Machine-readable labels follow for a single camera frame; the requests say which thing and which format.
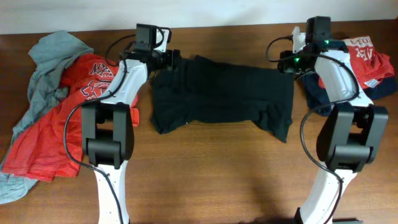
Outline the black t-shirt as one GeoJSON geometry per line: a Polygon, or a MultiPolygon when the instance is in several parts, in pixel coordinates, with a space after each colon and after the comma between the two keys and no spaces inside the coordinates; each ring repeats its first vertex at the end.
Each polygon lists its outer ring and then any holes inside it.
{"type": "Polygon", "coordinates": [[[287,141],[294,98],[292,75],[196,56],[181,60],[176,70],[160,72],[150,84],[151,121],[159,134],[192,121],[252,121],[287,141]]]}

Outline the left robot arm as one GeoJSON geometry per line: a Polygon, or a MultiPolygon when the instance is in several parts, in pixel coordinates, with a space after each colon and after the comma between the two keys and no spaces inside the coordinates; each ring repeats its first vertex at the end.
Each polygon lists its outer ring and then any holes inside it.
{"type": "Polygon", "coordinates": [[[167,27],[138,24],[132,37],[109,88],[81,107],[81,143],[96,177],[99,223],[130,222],[125,177],[134,149],[132,105],[151,72],[175,70],[180,60],[179,50],[167,48],[167,27]]]}

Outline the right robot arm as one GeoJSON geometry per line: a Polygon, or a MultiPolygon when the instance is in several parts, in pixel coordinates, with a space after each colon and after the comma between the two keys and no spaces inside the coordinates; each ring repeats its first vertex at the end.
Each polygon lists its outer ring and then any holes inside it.
{"type": "Polygon", "coordinates": [[[388,112],[376,106],[359,85],[348,47],[331,35],[331,19],[309,18],[305,32],[296,27],[288,37],[292,50],[276,61],[282,73],[317,74],[324,84],[331,113],[317,137],[319,168],[310,195],[295,213],[295,223],[332,223],[348,184],[372,163],[384,134],[388,112]]]}

